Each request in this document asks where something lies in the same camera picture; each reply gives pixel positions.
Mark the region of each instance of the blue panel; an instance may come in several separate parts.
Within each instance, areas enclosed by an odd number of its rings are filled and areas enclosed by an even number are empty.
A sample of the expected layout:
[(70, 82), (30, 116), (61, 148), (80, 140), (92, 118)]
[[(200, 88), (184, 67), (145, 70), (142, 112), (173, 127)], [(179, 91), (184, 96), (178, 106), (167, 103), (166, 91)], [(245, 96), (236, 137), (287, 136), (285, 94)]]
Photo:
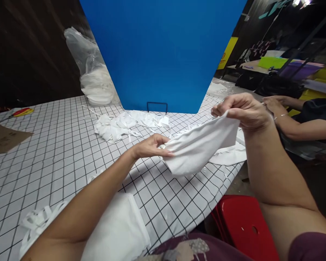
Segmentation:
[(125, 109), (197, 113), (246, 0), (80, 2)]

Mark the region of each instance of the cardboard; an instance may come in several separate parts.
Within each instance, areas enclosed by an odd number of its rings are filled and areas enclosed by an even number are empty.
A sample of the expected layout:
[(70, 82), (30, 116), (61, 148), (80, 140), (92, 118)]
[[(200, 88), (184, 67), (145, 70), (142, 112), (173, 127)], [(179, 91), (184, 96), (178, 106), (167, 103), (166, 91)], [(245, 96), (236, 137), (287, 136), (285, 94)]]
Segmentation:
[(20, 132), (0, 125), (0, 153), (6, 153), (33, 135), (32, 132)]

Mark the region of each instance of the chair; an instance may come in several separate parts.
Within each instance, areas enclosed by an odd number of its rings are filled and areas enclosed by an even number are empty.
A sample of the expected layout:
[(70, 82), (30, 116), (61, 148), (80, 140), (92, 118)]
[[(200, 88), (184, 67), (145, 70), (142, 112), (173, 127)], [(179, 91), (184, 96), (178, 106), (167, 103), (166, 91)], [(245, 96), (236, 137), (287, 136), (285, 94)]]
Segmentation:
[(255, 261), (279, 260), (258, 201), (250, 196), (225, 195), (212, 216), (221, 238)]

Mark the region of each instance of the green container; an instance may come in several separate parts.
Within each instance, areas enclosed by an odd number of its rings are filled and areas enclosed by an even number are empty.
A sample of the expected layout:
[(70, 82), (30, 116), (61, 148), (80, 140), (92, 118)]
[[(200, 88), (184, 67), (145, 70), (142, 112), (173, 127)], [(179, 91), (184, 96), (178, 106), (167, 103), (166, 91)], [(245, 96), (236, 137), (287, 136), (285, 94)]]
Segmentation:
[(286, 61), (286, 58), (261, 57), (258, 66), (265, 69), (269, 69), (270, 67), (274, 66), (274, 69), (280, 69), (286, 63)]

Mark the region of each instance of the purple bin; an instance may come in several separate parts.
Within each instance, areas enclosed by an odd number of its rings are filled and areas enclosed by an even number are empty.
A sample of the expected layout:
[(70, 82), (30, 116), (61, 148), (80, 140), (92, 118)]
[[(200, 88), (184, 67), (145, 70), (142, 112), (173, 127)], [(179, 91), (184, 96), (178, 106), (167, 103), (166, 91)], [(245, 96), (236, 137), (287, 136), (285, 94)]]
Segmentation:
[[(291, 62), (280, 74), (281, 77), (290, 78), (292, 74), (302, 65), (301, 62)], [(300, 69), (292, 80), (303, 80), (308, 76), (316, 73), (319, 69), (323, 68), (323, 65), (312, 65), (306, 64), (302, 69)]]

